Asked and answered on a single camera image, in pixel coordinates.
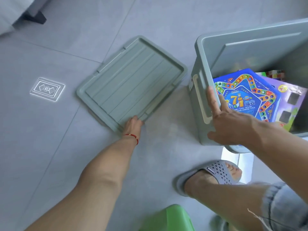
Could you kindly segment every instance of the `foot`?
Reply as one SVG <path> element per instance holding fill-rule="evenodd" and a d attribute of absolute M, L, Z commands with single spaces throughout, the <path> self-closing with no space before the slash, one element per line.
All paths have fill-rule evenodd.
<path fill-rule="evenodd" d="M 228 164 L 225 162 L 231 176 L 235 181 L 237 181 L 242 176 L 242 171 L 238 167 L 234 167 L 231 164 Z M 209 184 L 218 184 L 218 181 L 216 178 L 214 178 L 209 172 L 202 169 L 198 171 L 196 174 L 191 176 L 184 185 L 184 191 L 189 196 L 192 197 L 192 191 L 191 188 L 193 186 L 198 185 L 200 182 L 202 183 L 209 183 Z"/>

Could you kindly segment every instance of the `gray-green storage box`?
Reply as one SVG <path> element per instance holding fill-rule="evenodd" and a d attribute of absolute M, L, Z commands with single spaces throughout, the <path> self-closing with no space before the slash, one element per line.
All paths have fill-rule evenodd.
<path fill-rule="evenodd" d="M 207 138 L 207 133 L 215 130 L 205 95 L 206 88 L 214 86 L 213 78 L 245 68 L 255 72 L 284 69 L 286 82 L 308 88 L 308 19 L 201 35 L 195 50 L 188 88 L 203 145 L 217 145 Z M 293 126 L 294 134 L 308 140 L 307 97 Z M 233 153 L 249 152 L 243 146 L 226 148 Z"/>
<path fill-rule="evenodd" d="M 171 54 L 137 36 L 88 77 L 77 95 L 100 122 L 121 134 L 130 117 L 146 120 L 186 73 Z"/>

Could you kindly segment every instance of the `red string bracelet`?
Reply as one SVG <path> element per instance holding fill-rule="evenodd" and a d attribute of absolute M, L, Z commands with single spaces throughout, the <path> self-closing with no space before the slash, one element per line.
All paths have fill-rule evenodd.
<path fill-rule="evenodd" d="M 133 135 L 133 134 L 126 134 L 126 135 L 130 135 L 130 136 L 133 136 L 133 137 L 135 137 L 136 138 L 136 140 L 137 140 L 137 144 L 136 144 L 136 146 L 138 145 L 138 143 L 139 143 L 139 140 L 138 140 L 138 138 L 137 138 L 137 136 L 136 135 Z"/>

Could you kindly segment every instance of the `purple game box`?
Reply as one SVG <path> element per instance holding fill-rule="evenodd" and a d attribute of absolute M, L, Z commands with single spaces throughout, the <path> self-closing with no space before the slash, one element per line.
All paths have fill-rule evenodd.
<path fill-rule="evenodd" d="M 308 89 L 268 77 L 262 78 L 280 91 L 281 98 L 275 121 L 289 131 Z"/>

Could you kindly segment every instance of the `blue board game box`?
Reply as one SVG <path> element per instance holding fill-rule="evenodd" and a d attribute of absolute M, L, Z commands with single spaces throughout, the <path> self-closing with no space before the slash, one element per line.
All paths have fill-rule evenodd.
<path fill-rule="evenodd" d="M 214 84 L 230 109 L 251 114 L 262 121 L 275 121 L 280 93 L 251 69 L 214 78 Z"/>

